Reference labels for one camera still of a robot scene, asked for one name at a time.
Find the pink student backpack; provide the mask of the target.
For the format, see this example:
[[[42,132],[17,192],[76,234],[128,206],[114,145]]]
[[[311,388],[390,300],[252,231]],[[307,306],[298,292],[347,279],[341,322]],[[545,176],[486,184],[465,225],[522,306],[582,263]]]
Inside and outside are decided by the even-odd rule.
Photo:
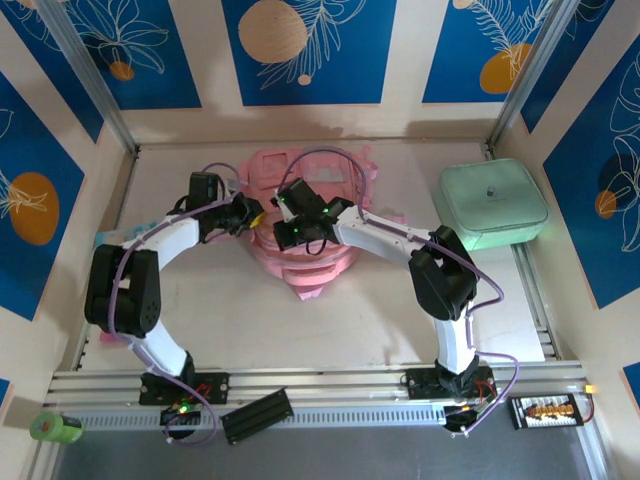
[[[282,219],[280,210],[270,200],[298,178],[302,178],[318,195],[329,202],[342,197],[364,208],[372,205],[372,183],[377,165],[367,159],[370,148],[358,154],[338,148],[316,150],[260,150],[240,169],[241,193],[260,201],[265,217],[254,229],[244,232],[250,250],[264,269],[291,286],[302,300],[318,296],[323,287],[349,268],[358,258],[354,247],[314,241],[281,251],[273,224]]]

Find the black ribbed block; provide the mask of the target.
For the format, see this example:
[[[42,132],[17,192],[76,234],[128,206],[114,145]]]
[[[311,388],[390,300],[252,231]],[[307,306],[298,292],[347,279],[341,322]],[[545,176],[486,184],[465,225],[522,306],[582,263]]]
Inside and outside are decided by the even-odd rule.
[[[235,445],[293,415],[284,388],[221,417],[226,440]]]

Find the mint green zip case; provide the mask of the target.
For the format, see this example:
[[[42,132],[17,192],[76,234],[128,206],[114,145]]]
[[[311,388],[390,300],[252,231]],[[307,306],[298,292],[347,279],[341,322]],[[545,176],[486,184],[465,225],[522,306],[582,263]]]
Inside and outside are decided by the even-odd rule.
[[[448,167],[432,199],[441,223],[468,251],[531,241],[549,221],[542,193],[515,159]]]

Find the control board green light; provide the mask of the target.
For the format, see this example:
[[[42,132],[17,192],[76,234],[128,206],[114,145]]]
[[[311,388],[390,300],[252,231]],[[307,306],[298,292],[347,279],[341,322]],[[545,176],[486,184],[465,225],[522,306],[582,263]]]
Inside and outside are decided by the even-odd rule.
[[[197,404],[186,400],[176,402],[160,412],[160,425],[172,426],[196,426],[201,423],[202,411]]]

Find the control board orange light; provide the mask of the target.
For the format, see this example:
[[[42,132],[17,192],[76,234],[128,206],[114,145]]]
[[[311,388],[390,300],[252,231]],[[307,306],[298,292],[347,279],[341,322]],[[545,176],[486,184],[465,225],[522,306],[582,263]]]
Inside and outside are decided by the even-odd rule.
[[[495,400],[483,400],[477,404],[465,404],[460,406],[447,406],[444,408],[444,428],[453,436],[468,436],[475,425],[491,413],[497,404]]]

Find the green tape roll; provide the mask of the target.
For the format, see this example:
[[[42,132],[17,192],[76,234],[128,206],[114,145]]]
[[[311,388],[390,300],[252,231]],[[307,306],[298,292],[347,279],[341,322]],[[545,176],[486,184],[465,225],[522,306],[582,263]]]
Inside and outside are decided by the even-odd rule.
[[[83,432],[83,426],[78,419],[52,412],[38,415],[29,428],[32,439],[61,444],[75,443]]]

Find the black power distribution board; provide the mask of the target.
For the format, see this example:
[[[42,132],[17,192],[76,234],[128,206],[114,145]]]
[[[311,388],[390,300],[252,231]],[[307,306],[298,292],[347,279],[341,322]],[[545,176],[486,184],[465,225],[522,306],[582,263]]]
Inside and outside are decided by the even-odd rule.
[[[507,403],[516,430],[584,425],[573,394],[510,396]]]

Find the aluminium frame rail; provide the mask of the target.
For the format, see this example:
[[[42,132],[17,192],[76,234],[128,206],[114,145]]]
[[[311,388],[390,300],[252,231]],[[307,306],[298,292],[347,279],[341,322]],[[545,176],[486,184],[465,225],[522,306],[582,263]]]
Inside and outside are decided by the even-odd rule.
[[[406,404],[409,394],[401,381],[410,367],[231,369],[226,406],[243,406],[281,388],[294,406]],[[134,408],[140,376],[135,370],[56,372],[44,407],[59,411]],[[588,383],[578,361],[524,362],[511,392],[581,393]]]

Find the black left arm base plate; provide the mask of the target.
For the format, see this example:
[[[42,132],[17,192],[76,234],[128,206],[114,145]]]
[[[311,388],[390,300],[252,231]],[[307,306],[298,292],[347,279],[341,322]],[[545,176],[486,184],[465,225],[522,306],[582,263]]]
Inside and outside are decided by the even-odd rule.
[[[222,373],[194,373],[183,382],[204,397],[210,404],[224,405],[229,391],[229,374]],[[184,388],[169,380],[144,373],[141,376],[139,404],[144,406],[169,406],[187,401],[197,404],[198,400]]]

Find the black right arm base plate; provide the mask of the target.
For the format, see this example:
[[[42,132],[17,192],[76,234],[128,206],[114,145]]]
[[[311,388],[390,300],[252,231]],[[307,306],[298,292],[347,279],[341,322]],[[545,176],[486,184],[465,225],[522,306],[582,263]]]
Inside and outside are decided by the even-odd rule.
[[[493,371],[488,366],[457,375],[435,367],[412,368],[406,371],[403,385],[411,400],[479,399],[497,395],[489,381],[492,377]]]

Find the aluminium corner post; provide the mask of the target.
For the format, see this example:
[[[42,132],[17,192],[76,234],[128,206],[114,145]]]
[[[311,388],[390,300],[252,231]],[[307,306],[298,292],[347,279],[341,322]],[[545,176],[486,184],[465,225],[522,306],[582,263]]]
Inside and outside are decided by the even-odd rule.
[[[86,49],[64,6],[57,0],[34,0],[36,9],[83,89],[124,150],[136,158],[133,139],[104,78]]]
[[[553,0],[549,15],[540,28],[529,55],[509,91],[500,113],[486,138],[488,159],[496,158],[500,141],[518,116],[531,90],[538,81],[580,0]]]

